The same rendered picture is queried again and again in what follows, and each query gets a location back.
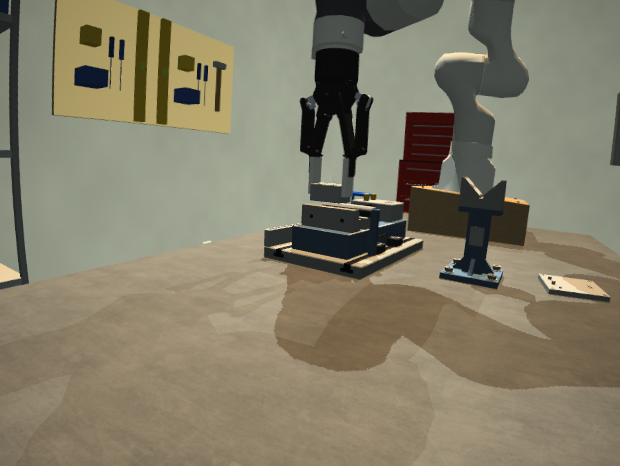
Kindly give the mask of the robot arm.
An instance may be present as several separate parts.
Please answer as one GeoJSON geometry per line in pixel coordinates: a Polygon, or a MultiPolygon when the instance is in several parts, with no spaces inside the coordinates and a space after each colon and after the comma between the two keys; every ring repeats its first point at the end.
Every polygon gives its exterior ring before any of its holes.
{"type": "MultiPolygon", "coordinates": [[[[315,0],[311,59],[326,48],[363,52],[364,34],[381,37],[436,15],[444,0],[315,0]],[[416,22],[417,21],[417,22],[416,22]],[[386,34],[387,33],[387,34],[386,34]],[[314,47],[314,52],[313,52],[314,47]]],[[[495,119],[476,95],[518,97],[529,82],[528,70],[511,40],[515,0],[471,0],[468,30],[487,54],[444,54],[434,77],[454,110],[453,138],[433,189],[460,193],[468,177],[482,196],[493,188],[491,163],[495,119]],[[475,95],[476,94],[476,95],[475,95]],[[482,144],[483,143],[483,144],[482,144]]]]}

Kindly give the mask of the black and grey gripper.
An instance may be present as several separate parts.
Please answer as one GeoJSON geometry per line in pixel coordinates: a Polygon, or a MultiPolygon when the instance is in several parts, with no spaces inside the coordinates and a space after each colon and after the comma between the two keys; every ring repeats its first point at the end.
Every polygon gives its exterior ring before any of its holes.
{"type": "Polygon", "coordinates": [[[311,183],[321,182],[321,153],[329,122],[333,115],[337,114],[345,157],[341,197],[353,197],[356,159],[367,154],[369,111],[373,103],[373,97],[359,93],[358,73],[359,53],[343,48],[326,48],[316,52],[315,90],[312,96],[300,99],[302,109],[300,151],[309,155],[308,194],[311,183]],[[354,136],[351,107],[355,101],[357,110],[354,136]],[[315,103],[318,109],[314,128],[315,103]]]}

